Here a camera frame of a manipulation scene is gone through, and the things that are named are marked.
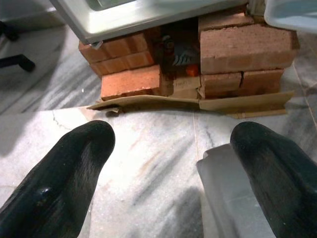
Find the white container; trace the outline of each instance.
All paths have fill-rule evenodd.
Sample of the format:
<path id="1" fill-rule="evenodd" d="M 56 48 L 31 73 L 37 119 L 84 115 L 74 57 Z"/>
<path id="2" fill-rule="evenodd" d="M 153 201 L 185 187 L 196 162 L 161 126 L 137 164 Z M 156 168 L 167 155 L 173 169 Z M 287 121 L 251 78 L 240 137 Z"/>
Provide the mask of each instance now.
<path id="1" fill-rule="evenodd" d="M 267 24 L 317 33 L 317 0 L 266 0 Z"/>

